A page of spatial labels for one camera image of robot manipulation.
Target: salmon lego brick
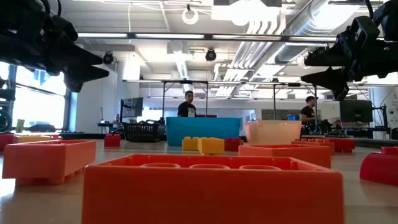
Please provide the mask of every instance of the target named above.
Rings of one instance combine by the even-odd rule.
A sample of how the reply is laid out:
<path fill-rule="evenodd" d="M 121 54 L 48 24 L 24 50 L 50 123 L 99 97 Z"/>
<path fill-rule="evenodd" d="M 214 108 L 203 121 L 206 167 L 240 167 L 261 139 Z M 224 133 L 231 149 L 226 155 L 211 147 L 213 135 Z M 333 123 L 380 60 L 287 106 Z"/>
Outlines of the salmon lego brick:
<path fill-rule="evenodd" d="M 398 186 L 398 156 L 368 154 L 362 161 L 359 178 Z"/>
<path fill-rule="evenodd" d="M 13 134 L 0 134 L 0 151 L 3 151 L 4 147 L 6 147 L 8 144 L 12 144 L 13 141 Z"/>
<path fill-rule="evenodd" d="M 336 152 L 348 152 L 352 153 L 355 149 L 355 140 L 348 138 L 323 138 L 323 140 L 329 140 L 335 144 Z"/>
<path fill-rule="evenodd" d="M 243 140 L 241 138 L 227 138 L 224 142 L 224 150 L 237 152 L 239 146 L 243 145 Z"/>
<path fill-rule="evenodd" d="M 328 142 L 328 140 L 325 140 L 325 141 L 326 142 L 324 142 L 323 139 L 316 139 L 315 142 L 308 142 L 308 141 L 301 141 L 299 139 L 298 140 L 296 139 L 296 141 L 292 141 L 292 144 L 308 145 L 308 146 L 327 146 L 330 149 L 330 153 L 334 154 L 335 153 L 335 143 Z"/>
<path fill-rule="evenodd" d="M 183 151 L 197 151 L 198 150 L 198 137 L 185 137 L 182 140 Z"/>
<path fill-rule="evenodd" d="M 44 141 L 7 145 L 3 179 L 16 185 L 61 184 L 95 161 L 95 141 Z"/>
<path fill-rule="evenodd" d="M 104 139 L 104 147 L 120 147 L 120 134 L 107 134 Z"/>
<path fill-rule="evenodd" d="M 331 167 L 331 153 L 327 146 L 280 145 L 239 146 L 239 156 L 286 156 L 300 159 L 318 166 Z"/>
<path fill-rule="evenodd" d="M 198 150 L 203 155 L 214 155 L 224 153 L 224 139 L 199 138 Z"/>
<path fill-rule="evenodd" d="M 85 169 L 81 223 L 343 224 L 343 178 L 290 157 L 135 154 Z"/>
<path fill-rule="evenodd" d="M 27 143 L 27 142 L 39 142 L 39 141 L 50 141 L 52 140 L 51 136 L 23 136 L 23 135 L 14 135 L 14 144 L 18 143 Z"/>

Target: computer screen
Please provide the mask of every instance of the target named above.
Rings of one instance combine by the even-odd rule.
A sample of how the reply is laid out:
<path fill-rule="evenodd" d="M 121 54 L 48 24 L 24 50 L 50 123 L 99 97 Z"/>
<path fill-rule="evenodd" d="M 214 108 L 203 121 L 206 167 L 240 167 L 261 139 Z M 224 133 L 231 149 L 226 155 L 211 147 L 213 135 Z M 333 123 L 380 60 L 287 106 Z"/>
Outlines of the computer screen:
<path fill-rule="evenodd" d="M 142 116 L 143 104 L 144 99 L 142 97 L 123 99 L 123 118 L 136 118 Z"/>
<path fill-rule="evenodd" d="M 340 120 L 346 122 L 372 122 L 372 102 L 367 100 L 340 101 Z"/>

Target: camera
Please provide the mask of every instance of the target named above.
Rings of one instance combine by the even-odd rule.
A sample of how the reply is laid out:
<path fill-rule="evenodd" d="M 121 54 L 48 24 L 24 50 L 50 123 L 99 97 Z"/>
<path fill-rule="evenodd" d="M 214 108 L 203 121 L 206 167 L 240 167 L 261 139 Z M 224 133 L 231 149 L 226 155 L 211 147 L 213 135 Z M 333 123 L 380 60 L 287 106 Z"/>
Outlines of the camera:
<path fill-rule="evenodd" d="M 212 62 L 212 61 L 216 60 L 216 58 L 217 58 L 217 54 L 214 51 L 214 49 L 208 49 L 207 53 L 206 53 L 206 61 Z"/>

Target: man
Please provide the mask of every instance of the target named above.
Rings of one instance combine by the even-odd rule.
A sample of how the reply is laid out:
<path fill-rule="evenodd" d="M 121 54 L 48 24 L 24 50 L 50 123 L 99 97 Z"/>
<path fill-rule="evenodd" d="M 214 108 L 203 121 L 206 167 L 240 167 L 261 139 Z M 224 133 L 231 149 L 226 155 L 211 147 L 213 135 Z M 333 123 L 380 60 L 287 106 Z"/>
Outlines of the man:
<path fill-rule="evenodd" d="M 197 109 L 192 105 L 193 92 L 188 90 L 185 92 L 185 102 L 178 106 L 178 116 L 181 117 L 195 117 L 197 115 Z"/>
<path fill-rule="evenodd" d="M 315 113 L 313 107 L 315 106 L 315 97 L 309 96 L 305 99 L 307 105 L 300 111 L 300 120 L 303 122 L 310 122 L 315 120 Z"/>

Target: black cable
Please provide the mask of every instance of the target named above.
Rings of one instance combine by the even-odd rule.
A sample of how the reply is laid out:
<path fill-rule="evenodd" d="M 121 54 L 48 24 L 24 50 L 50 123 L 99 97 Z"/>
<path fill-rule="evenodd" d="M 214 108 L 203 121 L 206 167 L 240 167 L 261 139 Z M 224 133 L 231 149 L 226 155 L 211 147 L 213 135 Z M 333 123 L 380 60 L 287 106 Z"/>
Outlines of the black cable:
<path fill-rule="evenodd" d="M 44 9 L 45 9 L 45 12 L 47 13 L 47 14 L 50 14 L 51 13 L 51 7 L 50 7 L 50 3 L 49 3 L 49 1 L 48 0 L 40 0 L 42 3 L 43 3 L 43 5 L 44 5 Z"/>
<path fill-rule="evenodd" d="M 369 17 L 373 19 L 373 8 L 370 0 L 365 0 L 366 7 L 368 7 Z"/>
<path fill-rule="evenodd" d="M 57 0 L 57 2 L 58 2 L 58 13 L 57 13 L 57 15 L 61 16 L 61 12 L 62 12 L 61 0 Z"/>

